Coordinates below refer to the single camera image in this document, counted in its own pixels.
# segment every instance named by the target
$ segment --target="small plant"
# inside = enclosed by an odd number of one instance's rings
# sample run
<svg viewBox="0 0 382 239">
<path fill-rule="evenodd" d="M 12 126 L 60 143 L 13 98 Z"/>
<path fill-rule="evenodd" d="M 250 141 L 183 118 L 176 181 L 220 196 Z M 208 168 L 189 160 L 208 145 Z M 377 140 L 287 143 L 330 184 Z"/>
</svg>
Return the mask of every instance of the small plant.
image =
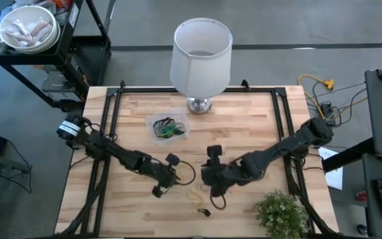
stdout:
<svg viewBox="0 0 382 239">
<path fill-rule="evenodd" d="M 275 191 L 256 204 L 256 219 L 274 239 L 297 239 L 306 231 L 308 213 L 292 195 Z"/>
</svg>

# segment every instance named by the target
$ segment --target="black cart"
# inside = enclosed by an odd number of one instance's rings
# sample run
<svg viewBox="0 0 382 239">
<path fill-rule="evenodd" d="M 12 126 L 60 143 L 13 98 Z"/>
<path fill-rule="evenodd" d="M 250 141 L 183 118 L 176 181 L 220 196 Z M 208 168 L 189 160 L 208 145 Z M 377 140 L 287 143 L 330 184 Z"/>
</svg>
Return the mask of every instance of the black cart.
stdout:
<svg viewBox="0 0 382 239">
<path fill-rule="evenodd" d="M 27 88 L 43 99 L 49 106 L 63 112 L 83 108 L 90 86 L 101 86 L 104 81 L 107 61 L 111 57 L 111 42 L 98 16 L 92 0 L 85 0 L 101 32 L 100 36 L 74 37 L 73 32 L 84 0 L 73 0 L 72 6 L 61 28 L 58 42 L 50 49 L 38 54 L 0 54 L 0 65 L 20 80 Z M 14 65 L 54 66 L 68 83 L 68 89 L 77 96 L 57 100 L 37 88 L 23 76 Z"/>
</svg>

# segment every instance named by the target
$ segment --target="bowl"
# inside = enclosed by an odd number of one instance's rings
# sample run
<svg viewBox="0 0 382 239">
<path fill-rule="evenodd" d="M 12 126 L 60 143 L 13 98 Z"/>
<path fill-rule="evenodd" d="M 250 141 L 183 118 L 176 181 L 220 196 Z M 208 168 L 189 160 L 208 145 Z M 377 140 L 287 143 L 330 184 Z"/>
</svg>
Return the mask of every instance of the bowl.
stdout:
<svg viewBox="0 0 382 239">
<path fill-rule="evenodd" d="M 35 23 L 39 21 L 40 18 L 43 19 L 50 19 L 50 23 L 52 24 L 52 31 L 49 34 L 49 36 L 43 40 L 40 44 L 35 46 L 16 46 L 17 41 L 15 39 L 12 39 L 8 37 L 6 34 L 1 34 L 1 41 L 5 44 L 11 46 L 15 50 L 21 51 L 26 50 L 27 52 L 34 52 L 35 50 L 41 49 L 41 46 L 44 44 L 48 44 L 48 41 L 52 41 L 57 37 L 58 34 L 58 23 L 52 15 L 50 11 L 43 7 L 38 6 L 25 6 L 25 7 L 19 7 L 18 9 L 15 9 L 8 13 L 3 20 L 0 23 L 0 31 L 5 29 L 9 24 L 11 24 L 15 19 L 18 19 L 23 22 L 25 26 Z"/>
</svg>

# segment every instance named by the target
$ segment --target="lamp base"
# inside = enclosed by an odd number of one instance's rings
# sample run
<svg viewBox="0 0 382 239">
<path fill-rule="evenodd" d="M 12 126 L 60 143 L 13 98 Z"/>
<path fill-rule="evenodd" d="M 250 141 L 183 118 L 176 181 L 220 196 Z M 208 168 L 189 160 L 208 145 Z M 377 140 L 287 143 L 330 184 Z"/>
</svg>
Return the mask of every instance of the lamp base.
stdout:
<svg viewBox="0 0 382 239">
<path fill-rule="evenodd" d="M 212 107 L 212 99 L 188 98 L 188 109 L 193 114 L 205 114 Z"/>
</svg>

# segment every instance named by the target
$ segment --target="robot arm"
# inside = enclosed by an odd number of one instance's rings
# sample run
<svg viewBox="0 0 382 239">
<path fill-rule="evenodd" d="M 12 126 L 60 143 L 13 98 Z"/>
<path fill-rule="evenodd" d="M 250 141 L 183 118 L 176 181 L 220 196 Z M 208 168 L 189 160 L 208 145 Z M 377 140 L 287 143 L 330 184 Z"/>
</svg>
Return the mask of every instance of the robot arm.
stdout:
<svg viewBox="0 0 382 239">
<path fill-rule="evenodd" d="M 153 178 L 158 182 L 158 185 L 153 188 L 153 194 L 156 197 L 162 196 L 161 187 L 168 189 L 175 184 L 180 184 L 177 182 L 179 178 L 176 176 L 176 171 L 172 167 L 180 162 L 177 156 L 170 153 L 166 158 L 169 164 L 162 164 L 151 155 L 122 148 L 114 143 L 112 138 L 104 135 L 101 130 L 93 129 L 92 125 L 89 119 L 68 116 L 58 128 L 57 134 L 65 139 L 70 147 L 83 145 L 86 148 L 86 155 L 94 159 L 101 160 L 107 156 L 113 156 L 126 169 Z M 89 134 L 85 131 L 87 126 L 92 129 Z"/>
<path fill-rule="evenodd" d="M 313 118 L 305 122 L 291 137 L 264 151 L 246 153 L 229 164 L 220 163 L 220 145 L 208 147 L 210 159 L 202 165 L 202 180 L 204 184 L 211 186 L 211 197 L 220 197 L 234 184 L 243 186 L 262 179 L 269 163 L 275 159 L 287 154 L 305 156 L 309 146 L 329 143 L 332 136 L 331 129 L 322 120 Z"/>
</svg>

